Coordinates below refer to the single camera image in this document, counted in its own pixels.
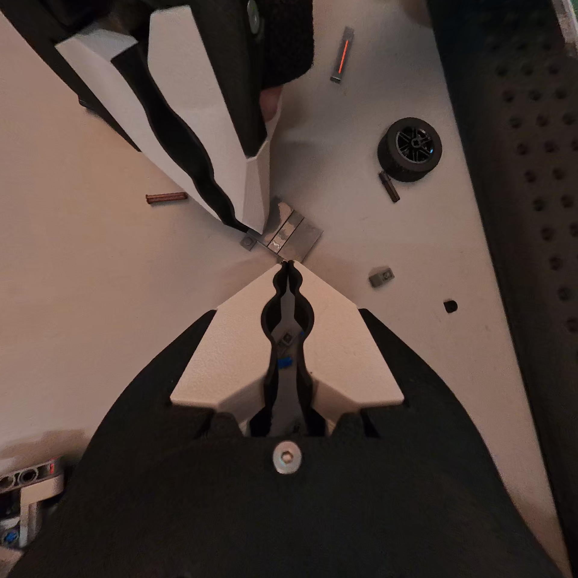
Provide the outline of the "black lego wheel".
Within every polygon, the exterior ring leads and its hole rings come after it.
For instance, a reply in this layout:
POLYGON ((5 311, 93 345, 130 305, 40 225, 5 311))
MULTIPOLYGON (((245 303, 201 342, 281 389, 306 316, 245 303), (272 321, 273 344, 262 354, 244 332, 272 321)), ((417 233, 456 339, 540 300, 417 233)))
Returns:
POLYGON ((402 183, 423 179, 437 167, 442 153, 442 141, 434 127, 414 117, 392 123, 377 149, 382 171, 402 183))

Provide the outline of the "person's right hand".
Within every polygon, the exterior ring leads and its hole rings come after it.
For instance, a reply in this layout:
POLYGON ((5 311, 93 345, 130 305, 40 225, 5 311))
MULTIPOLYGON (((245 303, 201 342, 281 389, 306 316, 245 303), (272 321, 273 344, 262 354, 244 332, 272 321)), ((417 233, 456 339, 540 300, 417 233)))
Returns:
POLYGON ((265 123, 271 122, 278 112, 283 85, 264 89, 259 95, 259 106, 265 123))

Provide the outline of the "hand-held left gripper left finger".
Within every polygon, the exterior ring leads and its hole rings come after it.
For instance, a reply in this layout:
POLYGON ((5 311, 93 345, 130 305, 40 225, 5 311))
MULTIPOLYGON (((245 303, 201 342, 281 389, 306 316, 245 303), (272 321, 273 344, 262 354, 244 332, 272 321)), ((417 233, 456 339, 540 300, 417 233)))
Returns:
POLYGON ((223 302, 213 315, 170 395, 175 406, 211 409, 235 417, 243 433, 265 407, 264 385, 271 365, 265 306, 278 296, 276 264, 223 302))

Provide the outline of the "dark grey lego axle pin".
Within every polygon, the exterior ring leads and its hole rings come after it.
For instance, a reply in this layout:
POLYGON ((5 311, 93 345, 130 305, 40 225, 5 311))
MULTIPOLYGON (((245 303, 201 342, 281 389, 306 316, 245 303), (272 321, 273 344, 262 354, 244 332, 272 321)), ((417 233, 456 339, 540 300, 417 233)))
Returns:
POLYGON ((387 192, 388 196, 390 197, 390 199, 392 200, 392 202, 394 204, 399 202, 399 200, 400 200, 399 193, 397 192, 392 180, 387 175, 387 173, 384 170, 382 170, 379 172, 378 176, 379 176, 381 184, 383 185, 384 189, 386 190, 386 192, 387 192))

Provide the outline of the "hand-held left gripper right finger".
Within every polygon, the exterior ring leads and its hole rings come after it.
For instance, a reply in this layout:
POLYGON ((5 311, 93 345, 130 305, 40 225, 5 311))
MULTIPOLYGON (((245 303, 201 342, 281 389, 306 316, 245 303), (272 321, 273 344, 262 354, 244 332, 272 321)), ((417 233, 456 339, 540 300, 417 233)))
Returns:
POLYGON ((303 332, 297 393, 308 433, 325 435, 345 414, 401 405, 401 388, 357 305, 300 263, 288 263, 288 281, 303 332))

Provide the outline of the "grey tile with orange stripe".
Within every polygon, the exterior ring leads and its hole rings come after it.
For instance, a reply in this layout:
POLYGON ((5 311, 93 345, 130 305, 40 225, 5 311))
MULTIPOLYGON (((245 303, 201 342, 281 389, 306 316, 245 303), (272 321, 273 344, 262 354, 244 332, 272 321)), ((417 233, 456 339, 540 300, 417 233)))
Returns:
POLYGON ((339 43, 339 48, 336 54, 335 63, 330 75, 330 81, 333 83, 340 84, 343 80, 343 75, 349 54, 351 52, 353 40, 354 40, 354 29, 351 28, 350 26, 345 26, 342 38, 339 43))

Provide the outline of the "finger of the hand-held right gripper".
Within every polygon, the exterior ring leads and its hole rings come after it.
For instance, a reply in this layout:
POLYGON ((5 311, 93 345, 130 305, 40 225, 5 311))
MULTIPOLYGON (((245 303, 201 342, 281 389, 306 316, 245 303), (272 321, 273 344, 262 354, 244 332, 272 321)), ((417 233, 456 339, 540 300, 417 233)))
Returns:
MULTIPOLYGON (((249 5, 250 29, 259 24, 249 5)), ((262 233, 270 206, 272 121, 253 157, 245 156, 212 64, 188 6, 152 12, 147 65, 168 105, 187 123, 206 149, 216 183, 231 200, 236 218, 262 233)))
POLYGON ((55 48, 152 163, 182 189, 195 193, 226 226, 248 232, 216 183, 206 149, 168 105, 133 36, 82 30, 55 48))

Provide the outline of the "grey lego tile assembly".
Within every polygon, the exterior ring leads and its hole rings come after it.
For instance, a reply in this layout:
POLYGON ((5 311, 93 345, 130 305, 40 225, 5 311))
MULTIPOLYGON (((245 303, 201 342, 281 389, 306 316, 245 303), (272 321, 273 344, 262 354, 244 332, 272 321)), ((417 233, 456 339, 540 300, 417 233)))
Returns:
POLYGON ((303 263, 322 237, 323 230, 278 197, 271 199, 269 216, 262 233, 249 229, 240 244, 251 251, 259 245, 278 262, 303 263))

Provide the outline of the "grey lego car model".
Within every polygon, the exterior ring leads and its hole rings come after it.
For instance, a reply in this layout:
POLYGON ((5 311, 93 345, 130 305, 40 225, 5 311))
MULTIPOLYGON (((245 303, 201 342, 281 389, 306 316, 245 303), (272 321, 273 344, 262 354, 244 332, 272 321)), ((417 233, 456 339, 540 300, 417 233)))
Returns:
POLYGON ((65 487, 60 457, 1 475, 1 547, 22 550, 38 535, 65 487))

